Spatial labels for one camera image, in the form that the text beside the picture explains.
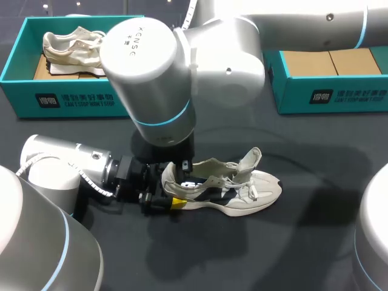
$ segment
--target shoe tongue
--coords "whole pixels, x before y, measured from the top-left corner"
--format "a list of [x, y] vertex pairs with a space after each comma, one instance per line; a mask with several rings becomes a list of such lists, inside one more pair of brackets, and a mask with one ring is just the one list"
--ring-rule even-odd
[[254, 147], [240, 161], [236, 167], [237, 174], [233, 177], [233, 182], [243, 183], [250, 179], [250, 174], [256, 168], [261, 159], [259, 148]]

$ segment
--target cardboard divider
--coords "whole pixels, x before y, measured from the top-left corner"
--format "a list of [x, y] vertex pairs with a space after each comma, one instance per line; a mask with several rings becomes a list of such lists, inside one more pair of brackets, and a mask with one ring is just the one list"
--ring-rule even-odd
[[336, 50], [330, 55], [339, 76], [381, 75], [369, 48]]
[[284, 52], [292, 77], [336, 76], [329, 52]]
[[53, 76], [47, 70], [47, 61], [44, 55], [39, 59], [38, 67], [36, 68], [34, 80], [58, 80], [58, 79], [78, 79], [79, 74], [74, 75], [58, 75]]

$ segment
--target logo on box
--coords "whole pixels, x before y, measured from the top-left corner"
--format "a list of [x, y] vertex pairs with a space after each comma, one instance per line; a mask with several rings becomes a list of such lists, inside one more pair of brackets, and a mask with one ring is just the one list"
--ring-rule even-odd
[[330, 99], [333, 95], [333, 90], [314, 90], [310, 104], [327, 104], [330, 102]]
[[35, 97], [42, 108], [60, 108], [58, 99], [53, 93], [37, 93]]

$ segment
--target screw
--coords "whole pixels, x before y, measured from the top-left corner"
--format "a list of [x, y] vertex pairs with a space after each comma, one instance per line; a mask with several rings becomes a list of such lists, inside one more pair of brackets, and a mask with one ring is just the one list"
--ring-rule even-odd
[[334, 14], [330, 13], [330, 14], [326, 15], [326, 19], [327, 19], [327, 21], [333, 20], [334, 19]]

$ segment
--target shoe sole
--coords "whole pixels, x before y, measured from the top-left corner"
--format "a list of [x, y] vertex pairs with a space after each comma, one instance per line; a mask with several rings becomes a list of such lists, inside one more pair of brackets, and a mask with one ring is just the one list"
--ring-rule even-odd
[[210, 208], [214, 208], [214, 209], [217, 209], [217, 210], [225, 213], [227, 216], [236, 217], [236, 216], [250, 215], [250, 214], [253, 214], [255, 212], [259, 212], [260, 210], [265, 209], [268, 206], [271, 206], [275, 201], [276, 200], [274, 200], [274, 201], [272, 201], [270, 203], [267, 203], [267, 204], [264, 204], [264, 205], [261, 205], [261, 206], [255, 207], [255, 208], [249, 208], [249, 209], [229, 208], [229, 207], [225, 207], [225, 206], [222, 206], [222, 205], [219, 205], [219, 204], [215, 204], [215, 203], [211, 203], [211, 202], [191, 202], [191, 201], [187, 201], [186, 205], [184, 207], [182, 207], [182, 208], [179, 208], [179, 209], [195, 210], [195, 209], [199, 209], [199, 208], [203, 208], [203, 207], [210, 207]]
[[58, 65], [50, 64], [50, 74], [52, 75], [71, 75], [75, 73], [91, 73], [96, 76], [105, 76], [104, 70], [93, 67], [85, 67], [83, 65]]

